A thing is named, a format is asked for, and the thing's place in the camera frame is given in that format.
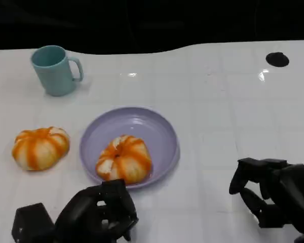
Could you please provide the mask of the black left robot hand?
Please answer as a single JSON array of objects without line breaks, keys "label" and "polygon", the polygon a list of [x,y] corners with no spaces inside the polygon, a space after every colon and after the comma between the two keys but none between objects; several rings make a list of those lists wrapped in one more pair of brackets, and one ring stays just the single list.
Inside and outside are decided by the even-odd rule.
[{"label": "black left robot hand", "polygon": [[102,182],[79,191],[55,222],[57,242],[131,240],[138,217],[123,179]]}]

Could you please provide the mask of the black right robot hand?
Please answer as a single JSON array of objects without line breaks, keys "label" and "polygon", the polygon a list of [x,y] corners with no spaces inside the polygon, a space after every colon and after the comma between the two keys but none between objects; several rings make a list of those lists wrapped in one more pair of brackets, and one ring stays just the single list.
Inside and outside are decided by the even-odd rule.
[{"label": "black right robot hand", "polygon": [[241,196],[259,227],[291,224],[304,234],[304,164],[272,158],[240,159],[229,193]]}]

